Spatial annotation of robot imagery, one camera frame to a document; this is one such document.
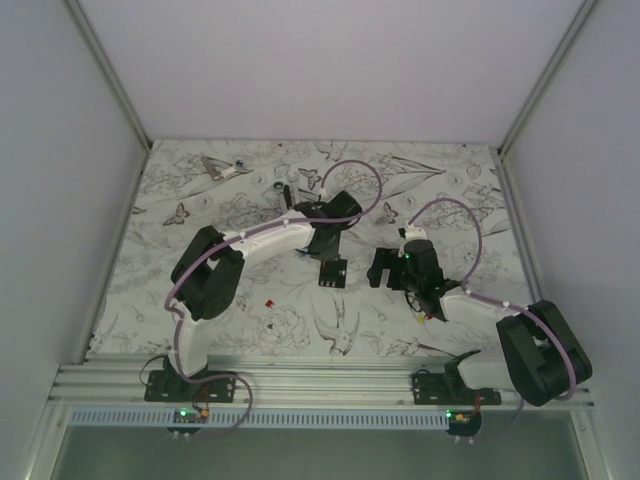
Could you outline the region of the black fuse box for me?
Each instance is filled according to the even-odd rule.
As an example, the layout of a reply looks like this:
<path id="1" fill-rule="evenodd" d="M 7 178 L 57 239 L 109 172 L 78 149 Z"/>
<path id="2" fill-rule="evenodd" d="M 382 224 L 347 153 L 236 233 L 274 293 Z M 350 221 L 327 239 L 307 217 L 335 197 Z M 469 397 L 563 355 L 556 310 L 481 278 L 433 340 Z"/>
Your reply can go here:
<path id="1" fill-rule="evenodd" d="M 320 264 L 318 285 L 323 288 L 344 289 L 346 285 L 348 261 L 337 259 Z"/>

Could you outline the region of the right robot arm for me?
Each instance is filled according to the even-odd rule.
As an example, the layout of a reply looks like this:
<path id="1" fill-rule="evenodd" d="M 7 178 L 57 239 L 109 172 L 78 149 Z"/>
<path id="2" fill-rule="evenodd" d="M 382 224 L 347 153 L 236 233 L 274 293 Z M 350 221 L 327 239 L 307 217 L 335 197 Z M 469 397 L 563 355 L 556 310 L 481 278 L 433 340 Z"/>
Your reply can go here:
<path id="1" fill-rule="evenodd" d="M 511 390 L 543 406 L 567 398 L 593 375 L 589 357 L 556 304 L 540 300 L 522 308 L 471 292 L 445 277 L 429 240 L 377 249 L 367 278 L 373 288 L 385 284 L 403 292 L 410 307 L 429 320 L 476 327 L 498 340 L 497 349 L 473 347 L 445 364 L 436 379 L 450 403 Z"/>

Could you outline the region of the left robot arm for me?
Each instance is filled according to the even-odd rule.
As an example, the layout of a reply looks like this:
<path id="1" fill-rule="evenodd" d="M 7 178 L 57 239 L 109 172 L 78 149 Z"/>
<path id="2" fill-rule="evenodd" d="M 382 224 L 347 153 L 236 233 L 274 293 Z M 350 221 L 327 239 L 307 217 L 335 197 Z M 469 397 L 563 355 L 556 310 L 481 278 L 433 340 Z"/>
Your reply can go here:
<path id="1" fill-rule="evenodd" d="M 233 303 L 244 271 L 290 251 L 319 261 L 323 269 L 345 269 L 346 261 L 339 254 L 341 234 L 363 214 L 360 204 L 342 191 L 328 202 L 302 202 L 246 231 L 201 228 L 171 273 L 174 287 L 165 302 L 175 314 L 180 311 L 172 301 L 189 312 L 188 318 L 179 315 L 174 335 L 170 363 L 175 370 L 167 384 L 170 392 L 184 402 L 202 394 L 210 322 Z"/>

